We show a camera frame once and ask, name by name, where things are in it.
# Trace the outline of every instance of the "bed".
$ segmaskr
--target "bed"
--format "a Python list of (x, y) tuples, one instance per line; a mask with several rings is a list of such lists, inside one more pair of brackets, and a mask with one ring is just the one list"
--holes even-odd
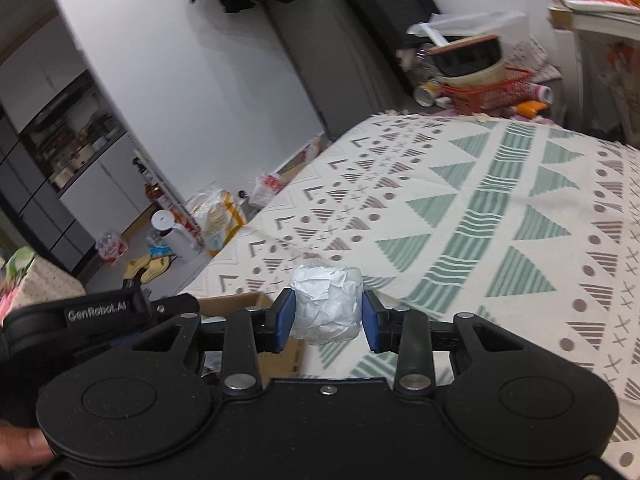
[[(473, 312), (610, 384), (604, 458), (640, 475), (640, 158), (507, 120), (374, 116), (289, 184), (184, 292), (275, 297), (301, 264), (357, 266), (385, 306)], [(358, 338), (310, 347), (302, 373), (394, 373)], [(436, 357), (440, 384), (452, 381)]]

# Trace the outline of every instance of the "human hand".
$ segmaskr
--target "human hand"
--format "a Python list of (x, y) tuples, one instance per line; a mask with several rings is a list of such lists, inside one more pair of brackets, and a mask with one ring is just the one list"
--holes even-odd
[(53, 453), (40, 430), (0, 427), (0, 467), (5, 471), (44, 465), (52, 458)]

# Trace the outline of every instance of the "red plastic basket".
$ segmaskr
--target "red plastic basket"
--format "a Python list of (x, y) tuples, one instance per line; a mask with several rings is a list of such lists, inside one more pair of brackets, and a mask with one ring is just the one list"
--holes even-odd
[(463, 115), (478, 114), (514, 105), (530, 98), (530, 82), (533, 72), (522, 68), (506, 68), (506, 78), (496, 84), (462, 90), (442, 85), (440, 91), (453, 101), (456, 110)]

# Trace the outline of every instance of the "screw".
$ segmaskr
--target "screw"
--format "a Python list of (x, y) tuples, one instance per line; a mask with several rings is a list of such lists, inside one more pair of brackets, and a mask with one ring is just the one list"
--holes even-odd
[(320, 393), (323, 395), (335, 395), (338, 393), (338, 388), (331, 386), (330, 384), (325, 384), (320, 388)]
[(255, 384), (255, 377), (249, 374), (233, 374), (225, 379), (225, 386), (235, 392), (248, 390)]
[(400, 378), (400, 386), (405, 390), (416, 392), (431, 386), (431, 379), (422, 374), (407, 374)]

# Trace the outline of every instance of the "yellow slipper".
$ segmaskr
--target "yellow slipper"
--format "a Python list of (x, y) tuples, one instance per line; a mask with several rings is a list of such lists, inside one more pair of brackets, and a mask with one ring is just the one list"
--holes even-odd
[(151, 280), (156, 279), (169, 268), (170, 263), (171, 258), (168, 256), (151, 260), (151, 263), (149, 263), (146, 272), (142, 275), (140, 282), (142, 282), (143, 285), (146, 285)]
[(135, 260), (131, 260), (129, 262), (129, 265), (127, 266), (127, 270), (125, 270), (124, 272), (124, 276), (122, 277), (122, 279), (132, 280), (140, 269), (144, 269), (146, 266), (148, 266), (150, 261), (151, 257), (149, 257), (148, 254), (145, 254), (145, 256), (140, 256)]

